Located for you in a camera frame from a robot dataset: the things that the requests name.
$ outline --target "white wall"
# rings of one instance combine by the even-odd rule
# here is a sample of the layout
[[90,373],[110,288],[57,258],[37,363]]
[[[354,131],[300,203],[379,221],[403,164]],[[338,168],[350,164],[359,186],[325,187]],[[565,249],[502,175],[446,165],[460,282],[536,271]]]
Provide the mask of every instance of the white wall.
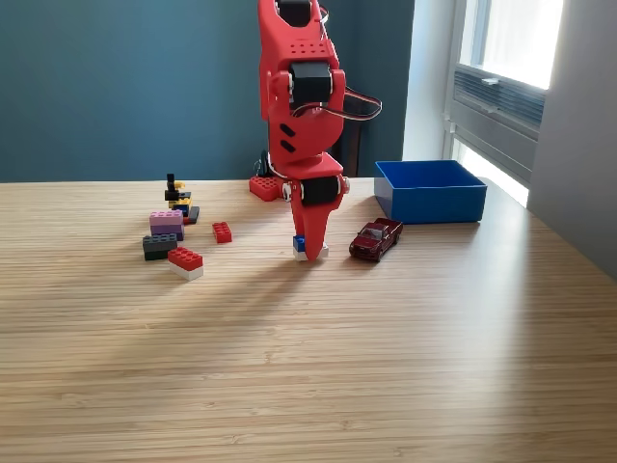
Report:
[[617,278],[617,1],[567,0],[529,209]]
[[456,0],[416,0],[403,146],[405,160],[442,158],[442,114],[455,4]]

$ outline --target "car windshield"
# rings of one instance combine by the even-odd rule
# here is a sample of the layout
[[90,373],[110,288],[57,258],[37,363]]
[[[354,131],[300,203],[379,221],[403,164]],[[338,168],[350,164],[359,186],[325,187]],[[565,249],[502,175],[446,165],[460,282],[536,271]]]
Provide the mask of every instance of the car windshield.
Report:
[[364,229],[360,232],[360,236],[370,239],[382,239],[382,231],[374,229]]

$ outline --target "pink lego brick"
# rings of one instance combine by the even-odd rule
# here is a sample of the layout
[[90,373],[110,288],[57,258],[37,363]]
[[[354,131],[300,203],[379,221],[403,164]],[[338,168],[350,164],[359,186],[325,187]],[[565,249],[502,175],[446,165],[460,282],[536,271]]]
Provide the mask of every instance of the pink lego brick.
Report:
[[181,210],[155,210],[150,214],[150,226],[182,225],[184,223]]

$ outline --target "purple lego brick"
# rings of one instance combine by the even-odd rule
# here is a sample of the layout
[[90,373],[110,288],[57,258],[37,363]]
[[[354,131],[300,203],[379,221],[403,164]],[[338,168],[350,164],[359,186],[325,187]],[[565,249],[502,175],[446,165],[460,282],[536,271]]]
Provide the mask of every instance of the purple lego brick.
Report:
[[182,225],[181,210],[156,210],[150,214],[150,226]]
[[150,226],[150,234],[155,236],[157,234],[171,234],[175,233],[178,241],[184,240],[184,224],[180,225],[157,225]]

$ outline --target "blue lego brick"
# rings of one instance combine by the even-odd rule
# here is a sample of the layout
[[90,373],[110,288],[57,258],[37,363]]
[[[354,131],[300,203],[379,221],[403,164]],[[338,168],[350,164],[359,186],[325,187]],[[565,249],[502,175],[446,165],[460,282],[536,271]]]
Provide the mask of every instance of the blue lego brick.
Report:
[[479,222],[487,186],[456,161],[376,162],[375,197],[404,224]]
[[293,237],[293,249],[295,249],[299,253],[303,253],[306,251],[305,238],[302,235],[299,234]]

